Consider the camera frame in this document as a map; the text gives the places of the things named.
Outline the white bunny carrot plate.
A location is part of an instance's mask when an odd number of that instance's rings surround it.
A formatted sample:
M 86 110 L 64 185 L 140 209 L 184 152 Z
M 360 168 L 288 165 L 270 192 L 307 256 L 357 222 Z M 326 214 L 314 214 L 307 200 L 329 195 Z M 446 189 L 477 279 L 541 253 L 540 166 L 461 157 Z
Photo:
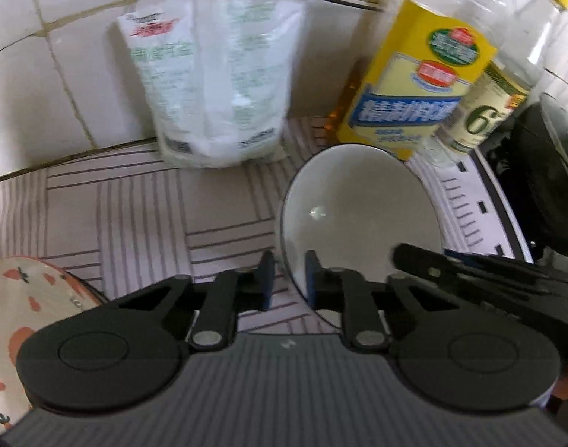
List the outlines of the white bunny carrot plate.
M 16 371 L 22 343 L 104 301 L 92 286 L 55 265 L 27 256 L 0 259 L 0 434 L 31 409 Z

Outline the large white ribbed bowl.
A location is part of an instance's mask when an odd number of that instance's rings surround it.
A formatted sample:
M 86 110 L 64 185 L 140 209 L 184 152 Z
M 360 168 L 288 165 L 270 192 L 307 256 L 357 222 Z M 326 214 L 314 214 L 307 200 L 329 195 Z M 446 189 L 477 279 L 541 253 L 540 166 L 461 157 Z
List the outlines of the large white ribbed bowl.
M 300 299 L 309 250 L 328 269 L 352 269 L 377 283 L 396 272 L 396 245 L 443 250 L 437 212 L 417 175 L 365 144 L 324 149 L 299 169 L 281 205 L 277 240 L 281 269 Z

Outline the black wok with glass lid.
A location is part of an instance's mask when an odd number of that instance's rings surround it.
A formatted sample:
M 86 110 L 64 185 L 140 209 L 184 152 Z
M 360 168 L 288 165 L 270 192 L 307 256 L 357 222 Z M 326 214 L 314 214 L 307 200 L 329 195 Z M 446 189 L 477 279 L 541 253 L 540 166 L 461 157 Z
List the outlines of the black wok with glass lid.
M 481 147 L 534 259 L 568 257 L 568 111 L 543 93 Z

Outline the striped counter mat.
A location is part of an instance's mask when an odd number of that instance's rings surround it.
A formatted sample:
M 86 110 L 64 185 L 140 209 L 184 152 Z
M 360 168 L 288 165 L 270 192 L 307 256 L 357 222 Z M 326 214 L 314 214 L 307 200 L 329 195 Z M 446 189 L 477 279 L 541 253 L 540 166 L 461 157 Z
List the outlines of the striped counter mat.
M 276 249 L 281 201 L 301 165 L 324 148 L 324 119 L 290 120 L 287 157 L 226 169 L 169 168 L 155 143 L 133 144 L 0 182 L 0 259 L 38 257 L 108 299 L 184 273 L 197 282 L 254 265 Z M 532 262 L 481 151 L 449 171 L 407 164 L 430 192 L 444 247 Z M 284 272 L 271 310 L 239 320 L 261 333 L 329 333 Z

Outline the vinegar bottle green label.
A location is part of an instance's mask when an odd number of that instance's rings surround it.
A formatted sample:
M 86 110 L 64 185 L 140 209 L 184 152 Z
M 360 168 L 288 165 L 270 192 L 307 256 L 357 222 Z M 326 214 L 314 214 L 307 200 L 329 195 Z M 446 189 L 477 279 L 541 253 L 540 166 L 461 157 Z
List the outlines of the vinegar bottle green label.
M 568 0 L 530 0 L 506 22 L 504 39 L 457 108 L 423 141 L 419 155 L 447 168 L 468 155 L 522 105 L 542 77 Z

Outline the clear bottle yellow cap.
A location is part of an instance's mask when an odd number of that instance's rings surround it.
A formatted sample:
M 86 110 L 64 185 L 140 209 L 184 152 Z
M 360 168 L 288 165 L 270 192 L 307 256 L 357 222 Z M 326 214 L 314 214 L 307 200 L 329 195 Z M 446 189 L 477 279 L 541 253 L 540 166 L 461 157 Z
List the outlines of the clear bottle yellow cap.
M 549 47 L 545 74 L 538 88 L 555 97 L 568 109 L 568 16 Z

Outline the yellow label cooking wine bottle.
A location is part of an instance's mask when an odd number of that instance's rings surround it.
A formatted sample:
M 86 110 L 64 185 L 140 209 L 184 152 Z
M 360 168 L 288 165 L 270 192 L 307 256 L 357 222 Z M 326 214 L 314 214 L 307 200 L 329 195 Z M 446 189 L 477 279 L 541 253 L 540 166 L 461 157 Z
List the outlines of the yellow label cooking wine bottle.
M 352 37 L 359 58 L 324 125 L 329 143 L 364 143 L 407 161 L 497 53 L 514 0 L 380 0 Z

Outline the white plastic salt bag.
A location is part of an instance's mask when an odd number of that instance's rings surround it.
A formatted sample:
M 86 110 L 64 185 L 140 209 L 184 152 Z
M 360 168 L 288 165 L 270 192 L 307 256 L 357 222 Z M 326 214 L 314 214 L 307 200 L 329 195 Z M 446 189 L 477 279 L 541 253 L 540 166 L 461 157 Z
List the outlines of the white plastic salt bag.
M 117 25 L 162 158 L 228 168 L 283 158 L 300 0 L 138 0 Z

